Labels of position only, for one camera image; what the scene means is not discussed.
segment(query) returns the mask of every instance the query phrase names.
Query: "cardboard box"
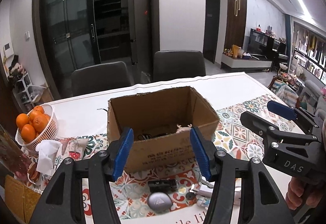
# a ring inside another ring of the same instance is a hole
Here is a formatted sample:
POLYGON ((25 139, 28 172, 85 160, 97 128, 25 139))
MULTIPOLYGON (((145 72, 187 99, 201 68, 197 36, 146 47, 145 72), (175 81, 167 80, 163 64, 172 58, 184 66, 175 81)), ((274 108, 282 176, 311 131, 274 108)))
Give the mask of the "cardboard box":
POLYGON ((211 140, 219 117, 211 105, 193 88, 178 87, 113 98, 109 101, 108 139, 117 140, 124 127, 134 131, 134 144, 125 171, 139 172, 194 157, 190 132, 176 133, 177 124, 199 127, 211 140), (143 133, 152 136, 169 135, 141 140, 143 133))

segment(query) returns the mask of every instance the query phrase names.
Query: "black dining chair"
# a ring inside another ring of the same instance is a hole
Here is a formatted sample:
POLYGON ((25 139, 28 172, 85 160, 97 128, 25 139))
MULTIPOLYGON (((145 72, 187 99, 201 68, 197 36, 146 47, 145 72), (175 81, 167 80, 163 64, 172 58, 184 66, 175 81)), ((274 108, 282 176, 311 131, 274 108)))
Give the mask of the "black dining chair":
POLYGON ((74 96, 102 92, 131 86, 127 66, 124 62, 97 64, 75 70, 71 74, 74 96))
POLYGON ((203 54, 195 50, 166 50, 154 55, 154 82, 205 76, 203 54))

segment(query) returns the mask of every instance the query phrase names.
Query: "dark wooden door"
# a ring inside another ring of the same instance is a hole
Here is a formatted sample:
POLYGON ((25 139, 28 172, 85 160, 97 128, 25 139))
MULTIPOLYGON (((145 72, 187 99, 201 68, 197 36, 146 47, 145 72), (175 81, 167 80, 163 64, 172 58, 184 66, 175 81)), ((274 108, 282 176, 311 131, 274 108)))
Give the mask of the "dark wooden door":
POLYGON ((247 0, 228 0, 228 18, 224 48, 242 47, 247 18, 247 0))
POLYGON ((4 80, 0 75, 0 124, 9 133, 11 138, 15 137, 17 126, 16 117, 19 112, 14 104, 11 90, 4 84, 4 80))
POLYGON ((212 63, 215 62, 219 22, 220 0, 206 0, 203 55, 212 63))

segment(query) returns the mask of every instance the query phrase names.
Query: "doorway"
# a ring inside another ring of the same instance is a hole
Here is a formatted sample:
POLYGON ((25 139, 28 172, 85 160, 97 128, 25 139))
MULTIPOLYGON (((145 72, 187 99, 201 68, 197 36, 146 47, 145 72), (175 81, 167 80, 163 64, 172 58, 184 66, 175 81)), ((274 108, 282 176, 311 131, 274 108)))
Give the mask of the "doorway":
POLYGON ((219 22, 220 0, 206 0, 203 55, 212 63, 215 62, 219 22))

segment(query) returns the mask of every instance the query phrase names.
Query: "orange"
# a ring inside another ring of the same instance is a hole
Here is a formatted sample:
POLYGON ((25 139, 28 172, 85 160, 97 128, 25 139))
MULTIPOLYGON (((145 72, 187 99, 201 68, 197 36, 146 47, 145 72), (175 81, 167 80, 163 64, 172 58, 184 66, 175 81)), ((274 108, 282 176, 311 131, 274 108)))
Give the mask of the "orange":
POLYGON ((37 132, 40 133, 45 129, 47 124, 48 124, 48 119, 44 114, 37 115, 33 120, 33 127, 37 132))
POLYGON ((35 129, 30 124, 26 124, 22 128, 21 136, 23 141, 30 143, 36 137, 35 129))
POLYGON ((34 109, 34 110, 38 110, 38 111, 40 111, 42 114, 44 114, 44 109, 43 109, 43 107, 40 106, 40 105, 37 105, 37 106, 34 107, 33 109, 34 109))
POLYGON ((47 114, 43 114, 45 117, 46 117, 46 119, 48 120, 48 122, 50 122, 50 116, 49 115, 47 115, 47 114))
POLYGON ((23 126, 28 124, 28 122, 29 122, 29 118, 28 115, 26 114, 19 114, 16 118, 16 125, 20 130, 22 130, 23 126))
POLYGON ((37 116, 37 115, 41 115, 42 112, 39 111, 39 110, 32 110, 29 114, 29 121, 33 122, 34 118, 37 116))

